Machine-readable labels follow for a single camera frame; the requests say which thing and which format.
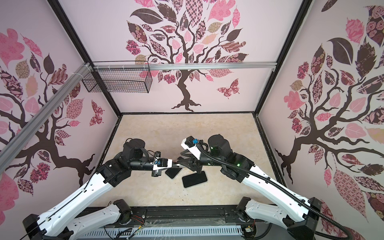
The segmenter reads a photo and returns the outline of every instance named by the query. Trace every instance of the tree mural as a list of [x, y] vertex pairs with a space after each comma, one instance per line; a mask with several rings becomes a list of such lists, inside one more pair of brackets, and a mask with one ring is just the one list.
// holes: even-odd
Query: tree mural
[[[21, 60], [24, 58], [21, 53], [25, 46], [17, 42], [18, 33], [13, 29], [7, 30], [8, 35], [0, 33], [0, 57], [8, 68], [11, 60]], [[30, 39], [23, 37], [26, 46], [29, 47], [31, 55], [26, 60], [16, 65], [15, 72], [18, 78], [10, 74], [9, 70], [0, 67], [1, 79], [5, 89], [0, 93], [0, 116], [9, 121], [0, 121], [0, 134], [9, 135], [10, 138], [0, 137], [0, 142], [7, 145], [23, 128], [28, 120], [36, 114], [41, 107], [48, 102], [48, 94], [57, 90], [54, 85], [61, 85], [67, 80], [66, 65], [55, 70], [55, 66], [49, 54], [43, 58], [40, 48]], [[39, 84], [44, 86], [39, 91]], [[81, 162], [76, 158], [60, 156], [58, 148], [65, 146], [65, 138], [70, 137], [65, 132], [65, 128], [76, 127], [80, 122], [76, 118], [80, 115], [83, 108], [83, 99], [76, 99], [80, 92], [80, 83], [65, 98], [64, 102], [51, 114], [44, 125], [36, 132], [37, 139], [30, 141], [30, 146], [24, 148], [17, 155], [16, 159], [23, 159], [21, 163], [10, 165], [10, 168], [19, 168], [13, 179], [17, 179], [18, 187], [24, 192], [33, 195], [33, 184], [46, 180], [51, 170], [52, 163], [55, 168], [71, 167], [75, 168], [79, 176], [79, 184], [83, 184], [85, 174], [90, 175], [92, 169], [90, 165], [93, 155]], [[94, 108], [94, 111], [102, 114], [103, 111]]]
[[[235, 8], [235, 0], [185, 0], [184, 12], [181, 11], [184, 0], [159, 0], [153, 4], [152, 0], [135, 0], [143, 7], [133, 11], [131, 16], [139, 17], [146, 24], [134, 24], [128, 21], [129, 31], [136, 40], [128, 40], [126, 49], [136, 56], [136, 64], [147, 60], [151, 64], [167, 63], [223, 63], [242, 62], [248, 54], [237, 53], [246, 42], [235, 42], [241, 29], [235, 29], [240, 21], [240, 12]], [[216, 19], [218, 22], [211, 23], [208, 28], [205, 19], [202, 20], [204, 12], [203, 1], [210, 8], [207, 21]], [[149, 9], [156, 8], [160, 13]], [[154, 24], [162, 23], [164, 26], [153, 29]], [[153, 77], [157, 76], [159, 82], [162, 80], [168, 84], [176, 83], [184, 98], [174, 106], [184, 106], [186, 110], [193, 112], [190, 106], [201, 106], [195, 103], [187, 90], [185, 81], [200, 81], [204, 77], [213, 81], [213, 77], [220, 78], [231, 73], [229, 69], [212, 69], [204, 73], [201, 70], [172, 70], [172, 71], [151, 71]], [[234, 81], [229, 88], [219, 88], [218, 91], [228, 97], [238, 93], [238, 81]]]
[[[292, 110], [288, 119], [293, 122], [292, 130], [296, 136], [289, 155], [277, 149], [276, 152], [283, 160], [283, 173], [286, 168], [293, 183], [291, 164], [295, 162], [298, 151], [309, 145], [308, 154], [314, 154], [314, 163], [324, 160], [326, 184], [331, 184], [333, 175], [340, 196], [365, 218], [366, 195], [371, 207], [384, 221], [384, 195], [365, 190], [384, 192], [384, 187], [372, 178], [382, 174], [384, 166], [354, 156], [357, 152], [367, 152], [384, 157], [382, 151], [367, 145], [373, 141], [384, 144], [384, 129], [376, 126], [384, 123], [384, 107], [371, 107], [384, 101], [384, 90], [381, 89], [384, 83], [384, 8], [366, 8], [369, 18], [365, 31], [360, 20], [347, 19], [346, 33], [350, 41], [340, 37], [330, 39], [332, 54], [326, 54], [321, 45], [310, 64], [304, 62], [299, 66], [298, 80], [293, 82], [292, 91], [284, 97], [284, 102]], [[354, 53], [353, 44], [359, 45], [357, 53]], [[375, 47], [383, 52], [379, 61]], [[333, 67], [334, 60], [340, 67]], [[371, 71], [375, 65], [375, 69], [380, 71]], [[334, 160], [335, 169], [329, 165], [328, 156]], [[341, 171], [343, 167], [350, 174], [366, 176], [351, 177]]]

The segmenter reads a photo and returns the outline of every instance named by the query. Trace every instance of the black frame edge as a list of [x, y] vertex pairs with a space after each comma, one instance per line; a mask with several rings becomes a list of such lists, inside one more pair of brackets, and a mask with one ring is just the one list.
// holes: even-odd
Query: black frame edge
[[254, 113], [253, 114], [253, 118], [255, 119], [255, 122], [256, 122], [256, 125], [257, 125], [257, 129], [259, 130], [260, 137], [261, 137], [261, 139], [263, 141], [265, 152], [268, 155], [269, 162], [271, 163], [271, 167], [272, 167], [273, 173], [275, 174], [276, 181], [278, 183], [280, 183], [281, 185], [283, 185], [284, 187], [287, 187], [287, 185], [285, 184], [285, 180], [284, 180], [283, 174], [282, 174], [282, 172], [281, 172], [281, 170], [279, 168], [279, 164], [276, 161], [276, 158], [275, 158], [275, 155], [273, 154], [273, 150], [271, 148], [271, 145], [269, 144], [269, 141], [268, 141], [268, 139], [266, 137], [266, 134], [264, 132], [263, 126], [262, 126], [262, 124], [260, 122], [259, 116], [256, 115], [256, 113]]
[[[86, 63], [89, 63], [91, 65], [91, 67], [93, 68], [94, 64], [93, 64], [90, 56], [88, 55], [83, 43], [81, 42], [79, 36], [77, 35], [76, 31], [74, 30], [71, 22], [69, 21], [67, 15], [65, 14], [63, 8], [61, 7], [61, 5], [59, 3], [59, 1], [58, 0], [47, 0], [47, 1], [48, 1], [49, 5], [51, 6], [52, 10], [54, 11], [54, 13], [56, 14], [57, 18], [59, 19], [61, 25], [63, 26], [63, 28], [67, 32], [69, 38], [71, 39], [73, 45], [77, 49], [77, 51], [80, 54], [83, 61]], [[99, 76], [99, 73], [98, 72], [92, 72], [92, 74], [94, 75], [96, 82], [100, 86], [100, 89], [102, 90], [105, 98], [109, 102], [109, 104], [112, 107], [113, 111], [115, 112], [116, 116], [119, 117], [121, 115], [121, 112], [120, 112], [116, 102], [112, 98], [111, 94], [107, 91], [107, 88], [106, 88], [104, 82], [100, 80], [101, 77]]]
[[291, 27], [291, 29], [288, 33], [288, 36], [284, 42], [283, 48], [279, 54], [279, 57], [277, 58], [276, 68], [272, 72], [272, 74], [270, 75], [270, 77], [269, 77], [269, 79], [268, 79], [268, 81], [264, 87], [263, 93], [260, 97], [260, 100], [257, 103], [256, 109], [255, 109], [256, 115], [258, 115], [260, 113], [260, 111], [264, 105], [264, 102], [265, 102], [265, 100], [269, 94], [269, 91], [272, 88], [272, 85], [273, 85], [273, 83], [277, 77], [277, 74], [280, 71], [280, 69], [284, 63], [284, 60], [288, 54], [288, 51], [290, 50], [290, 48], [292, 46], [293, 41], [295, 40], [297, 32], [299, 31], [299, 29], [303, 23], [303, 20], [304, 20], [305, 16], [307, 15], [307, 12], [308, 12], [309, 7], [311, 6], [311, 3], [312, 3], [312, 0], [303, 0], [303, 2], [301, 3], [299, 11], [297, 12], [297, 15], [295, 17], [295, 20], [293, 21], [292, 27]]
[[105, 146], [104, 148], [104, 151], [103, 151], [103, 154], [101, 155], [100, 157], [100, 160], [96, 166], [96, 169], [98, 169], [104, 162], [104, 159], [105, 159], [105, 156], [107, 155], [107, 152], [109, 150], [109, 147], [111, 146], [112, 144], [112, 141], [113, 141], [113, 138], [115, 137], [115, 134], [119, 128], [119, 125], [120, 125], [120, 122], [121, 122], [121, 119], [122, 119], [122, 114], [118, 117], [117, 121], [116, 121], [116, 124], [115, 124], [115, 127], [113, 128], [112, 130], [112, 133], [111, 135], [109, 136], [109, 139], [107, 141], [107, 145]]

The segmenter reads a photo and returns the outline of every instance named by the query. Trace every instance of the pink wall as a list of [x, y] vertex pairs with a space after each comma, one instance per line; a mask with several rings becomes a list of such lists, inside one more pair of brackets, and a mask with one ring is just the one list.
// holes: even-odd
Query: pink wall
[[383, 29], [382, 1], [315, 1], [260, 114], [288, 187], [354, 239], [382, 238]]
[[[47, 2], [2, 3], [0, 19], [4, 148], [83, 61]], [[102, 93], [80, 83], [68, 95], [0, 176], [2, 238], [20, 238], [26, 216], [53, 207], [89, 179], [115, 122]]]

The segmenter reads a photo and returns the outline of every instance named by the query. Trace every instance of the phone screen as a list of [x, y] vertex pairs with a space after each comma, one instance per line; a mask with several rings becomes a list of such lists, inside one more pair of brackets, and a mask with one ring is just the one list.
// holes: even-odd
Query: phone screen
[[203, 182], [208, 181], [205, 171], [202, 171], [201, 173], [186, 175], [182, 177], [182, 179], [183, 179], [184, 188], [192, 187], [197, 184], [201, 184]]
[[182, 168], [168, 168], [166, 170], [166, 175], [171, 179], [174, 179], [177, 174], [182, 170]]

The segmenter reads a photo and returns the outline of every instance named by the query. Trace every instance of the cable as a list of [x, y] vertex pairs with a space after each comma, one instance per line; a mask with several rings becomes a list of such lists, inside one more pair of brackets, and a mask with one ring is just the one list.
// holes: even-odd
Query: cable
[[350, 240], [350, 239], [352, 239], [352, 234], [344, 226], [342, 226], [338, 222], [334, 221], [333, 219], [327, 217], [326, 215], [322, 214], [321, 212], [317, 211], [316, 209], [312, 208], [311, 206], [306, 205], [300, 199], [298, 199], [296, 196], [294, 196], [289, 191], [284, 189], [282, 186], [280, 186], [279, 184], [275, 183], [274, 181], [271, 181], [270, 178], [263, 177], [263, 176], [261, 176], [261, 175], [259, 175], [257, 173], [254, 173], [254, 172], [252, 172], [252, 171], [250, 171], [248, 169], [244, 169], [244, 168], [238, 167], [236, 165], [233, 165], [233, 164], [230, 164], [230, 163], [227, 163], [227, 162], [223, 162], [223, 161], [221, 161], [221, 159], [217, 159], [216, 157], [211, 156], [209, 153], [204, 151], [204, 148], [201, 146], [201, 143], [199, 143], [199, 142], [196, 144], [196, 147], [197, 147], [197, 149], [203, 155], [205, 155], [206, 157], [210, 158], [211, 160], [213, 160], [213, 161], [215, 161], [217, 163], [220, 163], [221, 165], [225, 165], [227, 167], [231, 167], [231, 168], [243, 171], [245, 173], [248, 173], [248, 174], [250, 174], [250, 175], [252, 175], [254, 177], [257, 177], [257, 178], [265, 181], [266, 183], [270, 183], [271, 185], [273, 185], [274, 187], [276, 187], [280, 191], [284, 192], [290, 198], [292, 198], [295, 202], [297, 202], [299, 204], [299, 206], [305, 207], [306, 209], [308, 209], [308, 211], [314, 213], [316, 216], [321, 217], [322, 219], [326, 220], [327, 222], [333, 224], [334, 226], [336, 226], [337, 228], [342, 230], [347, 235], [347, 237], [335, 237], [335, 236], [324, 234], [324, 233], [318, 232], [318, 231], [315, 232], [316, 235], [319, 235], [319, 236], [325, 237], [325, 238], [329, 238], [329, 239], [332, 239], [332, 240]]

